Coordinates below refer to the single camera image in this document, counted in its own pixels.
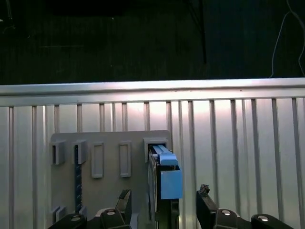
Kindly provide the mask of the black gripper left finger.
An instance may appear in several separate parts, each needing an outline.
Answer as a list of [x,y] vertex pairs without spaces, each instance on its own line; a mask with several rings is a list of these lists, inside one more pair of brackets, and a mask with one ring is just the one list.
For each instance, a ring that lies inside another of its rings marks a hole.
[[84,214],[68,214],[50,226],[50,229],[130,229],[131,218],[132,191],[124,189],[116,207],[101,209],[90,220]]

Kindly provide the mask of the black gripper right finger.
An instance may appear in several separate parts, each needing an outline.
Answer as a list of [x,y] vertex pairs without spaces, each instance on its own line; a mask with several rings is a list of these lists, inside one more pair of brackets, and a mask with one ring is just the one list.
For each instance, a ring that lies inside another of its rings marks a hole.
[[256,214],[247,221],[232,210],[218,208],[209,191],[209,186],[202,184],[196,192],[196,215],[203,229],[292,229],[268,214]]

